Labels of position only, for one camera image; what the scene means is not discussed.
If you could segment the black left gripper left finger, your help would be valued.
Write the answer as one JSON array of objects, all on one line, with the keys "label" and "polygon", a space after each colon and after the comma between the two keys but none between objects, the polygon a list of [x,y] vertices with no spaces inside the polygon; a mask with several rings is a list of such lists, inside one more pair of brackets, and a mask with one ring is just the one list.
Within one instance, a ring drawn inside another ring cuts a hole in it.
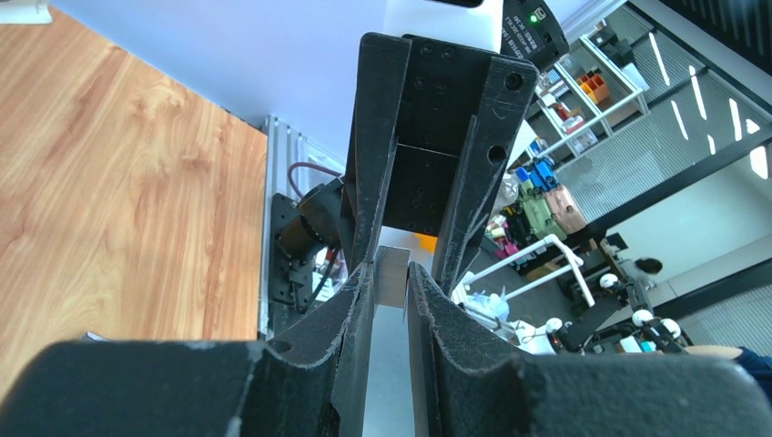
[{"label": "black left gripper left finger", "polygon": [[1,404],[4,436],[359,436],[374,272],[272,340],[50,345]]}]

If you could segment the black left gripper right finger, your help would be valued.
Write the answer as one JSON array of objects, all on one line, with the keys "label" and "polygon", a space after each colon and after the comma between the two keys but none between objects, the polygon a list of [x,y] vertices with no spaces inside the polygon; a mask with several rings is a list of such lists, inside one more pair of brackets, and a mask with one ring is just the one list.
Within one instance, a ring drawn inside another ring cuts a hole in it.
[{"label": "black left gripper right finger", "polygon": [[732,361],[687,354],[532,355],[471,318],[411,263],[419,436],[768,436],[771,408]]}]

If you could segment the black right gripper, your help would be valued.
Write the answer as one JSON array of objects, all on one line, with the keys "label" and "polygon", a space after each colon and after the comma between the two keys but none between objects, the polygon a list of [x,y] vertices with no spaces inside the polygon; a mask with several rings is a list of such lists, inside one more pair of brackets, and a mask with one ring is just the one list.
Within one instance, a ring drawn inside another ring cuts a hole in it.
[{"label": "black right gripper", "polygon": [[374,258],[383,221],[439,234],[432,276],[451,294],[479,253],[537,76],[490,50],[362,36],[340,208],[351,272]]}]

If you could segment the staple strip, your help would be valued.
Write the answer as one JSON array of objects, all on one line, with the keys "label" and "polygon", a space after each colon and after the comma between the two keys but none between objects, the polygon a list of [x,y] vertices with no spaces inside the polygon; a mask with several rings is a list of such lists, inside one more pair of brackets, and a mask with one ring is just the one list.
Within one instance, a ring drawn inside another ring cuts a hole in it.
[{"label": "staple strip", "polygon": [[375,258],[375,288],[377,304],[403,309],[406,301],[408,249],[379,246]]}]

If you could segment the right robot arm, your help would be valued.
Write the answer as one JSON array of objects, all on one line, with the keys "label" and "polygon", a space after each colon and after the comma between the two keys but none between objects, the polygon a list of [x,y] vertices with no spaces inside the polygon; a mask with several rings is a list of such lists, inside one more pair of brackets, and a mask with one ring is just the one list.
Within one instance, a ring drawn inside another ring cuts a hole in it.
[{"label": "right robot arm", "polygon": [[390,1],[361,37],[342,180],[349,275],[371,266],[383,228],[436,238],[444,292],[477,257],[537,78],[566,52],[543,1]]}]

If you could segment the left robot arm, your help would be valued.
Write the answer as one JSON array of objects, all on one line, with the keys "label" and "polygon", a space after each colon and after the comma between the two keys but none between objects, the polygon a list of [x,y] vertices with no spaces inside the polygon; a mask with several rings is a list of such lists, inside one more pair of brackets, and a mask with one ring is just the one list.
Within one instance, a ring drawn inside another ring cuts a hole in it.
[{"label": "left robot arm", "polygon": [[[344,288],[269,341],[68,341],[31,360],[1,405],[4,436],[354,436],[362,431],[377,292],[365,230],[337,220],[339,185],[316,188],[274,239],[309,259],[342,244]],[[533,356],[407,274],[412,408],[419,436],[768,436],[766,396],[738,365],[685,354]]]}]

